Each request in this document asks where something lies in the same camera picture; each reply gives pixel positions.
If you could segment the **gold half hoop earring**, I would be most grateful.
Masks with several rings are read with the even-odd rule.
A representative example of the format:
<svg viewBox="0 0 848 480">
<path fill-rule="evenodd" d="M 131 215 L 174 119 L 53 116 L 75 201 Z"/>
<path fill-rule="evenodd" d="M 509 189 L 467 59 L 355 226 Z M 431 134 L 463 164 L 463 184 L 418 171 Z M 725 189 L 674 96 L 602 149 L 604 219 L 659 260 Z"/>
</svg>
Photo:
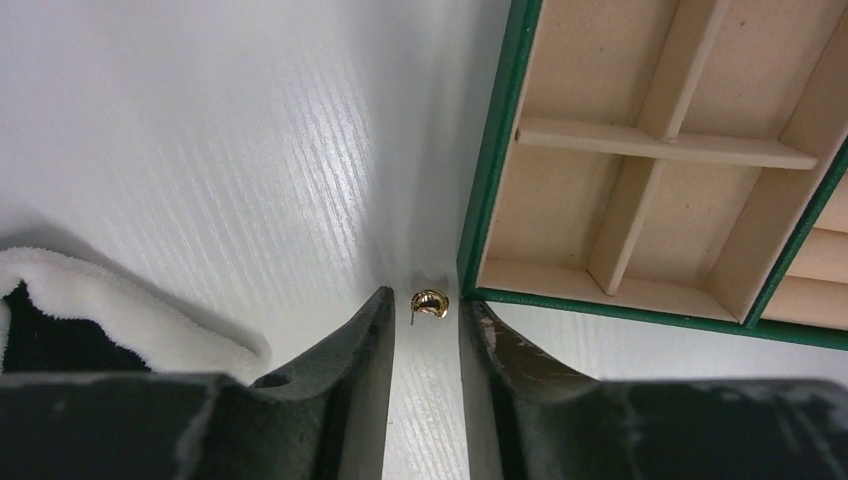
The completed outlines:
<svg viewBox="0 0 848 480">
<path fill-rule="evenodd" d="M 415 316 L 419 313 L 443 319 L 448 313 L 449 306 L 449 297 L 443 292 L 434 289 L 419 290 L 410 301 L 410 325 L 414 324 Z"/>
</svg>

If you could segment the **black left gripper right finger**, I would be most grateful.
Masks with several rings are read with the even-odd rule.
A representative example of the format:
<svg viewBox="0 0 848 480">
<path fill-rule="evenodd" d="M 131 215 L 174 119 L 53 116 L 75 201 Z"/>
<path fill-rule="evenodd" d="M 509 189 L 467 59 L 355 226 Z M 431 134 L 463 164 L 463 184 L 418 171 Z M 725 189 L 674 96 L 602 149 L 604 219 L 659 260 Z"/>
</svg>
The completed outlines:
<svg viewBox="0 0 848 480">
<path fill-rule="evenodd" d="M 847 393 L 811 379 L 601 381 L 459 307 L 474 479 L 843 479 Z"/>
</svg>

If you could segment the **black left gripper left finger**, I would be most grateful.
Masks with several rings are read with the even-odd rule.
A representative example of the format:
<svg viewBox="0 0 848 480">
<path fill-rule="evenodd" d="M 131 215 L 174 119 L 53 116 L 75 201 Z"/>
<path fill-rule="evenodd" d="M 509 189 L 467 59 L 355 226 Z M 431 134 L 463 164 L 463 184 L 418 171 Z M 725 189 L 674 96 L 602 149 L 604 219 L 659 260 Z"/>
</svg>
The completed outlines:
<svg viewBox="0 0 848 480">
<path fill-rule="evenodd" d="M 244 385 L 165 374 L 92 320 L 53 320 L 28 290 L 1 304 L 5 479 L 378 479 L 395 298 L 378 288 L 353 317 Z"/>
</svg>

